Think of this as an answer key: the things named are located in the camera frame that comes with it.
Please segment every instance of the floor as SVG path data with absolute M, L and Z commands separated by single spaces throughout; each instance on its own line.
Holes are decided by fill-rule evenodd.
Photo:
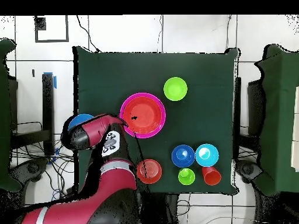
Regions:
M 223 53 L 226 48 L 238 47 L 241 56 L 238 75 L 242 78 L 241 132 L 248 126 L 248 82 L 260 78 L 253 64 L 262 59 L 267 44 L 280 44 L 290 51 L 299 49 L 298 16 L 285 15 L 126 15 L 79 16 L 81 26 L 89 32 L 92 43 L 101 51 L 141 51 L 165 53 Z M 66 38 L 65 16 L 45 16 L 46 30 L 38 32 L 39 40 Z M 16 41 L 16 49 L 7 56 L 9 73 L 16 76 L 18 88 L 18 122 L 42 121 L 43 72 L 57 77 L 54 89 L 55 133 L 59 140 L 64 121 L 73 109 L 73 54 L 72 46 L 83 46 L 95 51 L 88 34 L 80 28 L 76 16 L 68 16 L 69 42 L 36 43 L 33 16 L 0 16 L 0 37 Z M 19 132 L 38 130 L 38 124 L 19 125 Z M 37 151 L 34 146 L 30 151 Z M 72 152 L 62 149 L 62 153 Z M 12 166 L 23 162 L 19 153 Z M 65 170 L 73 171 L 68 163 Z M 47 168 L 53 187 L 58 187 L 57 174 Z M 71 187 L 72 173 L 63 174 L 66 188 Z M 181 194 L 178 204 L 180 224 L 252 224 L 255 215 L 255 197 L 252 186 L 244 184 L 239 175 L 232 174 L 232 184 L 239 188 L 235 196 L 221 194 Z M 26 204 L 47 202 L 53 199 L 50 179 L 43 175 L 37 183 L 30 183 Z

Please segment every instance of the pink plate rim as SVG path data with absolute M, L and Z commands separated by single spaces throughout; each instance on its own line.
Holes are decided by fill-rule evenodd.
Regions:
M 160 122 L 159 126 L 154 131 L 152 131 L 150 133 L 147 133 L 147 134 L 138 134 L 138 133 L 136 133 L 137 138 L 150 138 L 150 137 L 153 137 L 154 135 L 156 135 L 162 129 L 162 127 L 165 123 L 165 119 L 166 119 L 165 108 L 164 108 L 163 103 L 159 100 L 159 98 L 157 98 L 156 96 L 154 96 L 153 94 L 150 94 L 150 93 L 135 93 L 135 94 L 132 94 L 121 105 L 119 117 L 123 118 L 124 108 L 126 107 L 126 105 L 128 105 L 128 103 L 132 99 L 135 99 L 137 97 L 142 97 L 142 96 L 143 97 L 148 97 L 148 98 L 154 100 L 159 105 L 159 107 L 161 109 L 161 122 Z M 127 128 L 125 126 L 124 130 L 126 131 L 126 133 L 128 133 L 129 135 L 134 137 L 134 133 L 129 128 Z

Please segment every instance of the green bowl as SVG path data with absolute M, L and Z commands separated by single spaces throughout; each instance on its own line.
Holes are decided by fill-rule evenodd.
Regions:
M 174 102 L 182 100 L 187 93 L 187 83 L 178 77 L 169 78 L 164 84 L 164 94 Z
M 195 174 L 191 169 L 184 168 L 180 169 L 178 178 L 184 186 L 189 186 L 195 181 Z

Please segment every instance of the dark green tablecloth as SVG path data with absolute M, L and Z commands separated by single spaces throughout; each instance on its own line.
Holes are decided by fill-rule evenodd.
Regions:
M 5 57 L 14 50 L 16 44 L 12 40 L 0 40 L 0 188 L 16 192 L 22 187 L 8 173 L 11 156 L 11 105 L 9 99 L 8 69 Z
M 255 179 L 265 195 L 281 191 L 299 193 L 299 173 L 291 167 L 295 90 L 299 86 L 299 53 L 277 45 L 265 49 L 260 67 L 266 95 L 265 120 L 260 134 L 260 165 L 264 170 Z
M 155 159 L 162 166 L 161 179 L 149 186 L 161 193 L 235 194 L 231 185 L 232 101 L 234 59 L 237 49 L 228 54 L 156 54 L 78 52 L 79 113 L 118 114 L 130 95 L 147 92 L 158 97 L 166 109 L 163 129 L 154 137 L 140 139 L 144 159 Z M 188 85 L 186 97 L 170 101 L 163 93 L 167 79 L 178 76 Z M 141 161 L 136 140 L 126 134 L 130 156 Z M 204 183 L 201 166 L 190 168 L 196 180 L 183 186 L 178 181 L 179 168 L 171 161 L 176 145 L 187 144 L 194 150 L 204 143 L 218 148 L 220 158 L 215 168 L 221 173 L 218 185 Z M 79 188 L 85 178 L 90 151 L 79 152 Z

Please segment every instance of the white label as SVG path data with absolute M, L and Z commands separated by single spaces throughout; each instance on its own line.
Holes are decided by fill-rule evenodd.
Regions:
M 111 155 L 119 150 L 120 137 L 117 131 L 110 131 L 107 134 L 106 142 L 103 146 L 102 157 Z

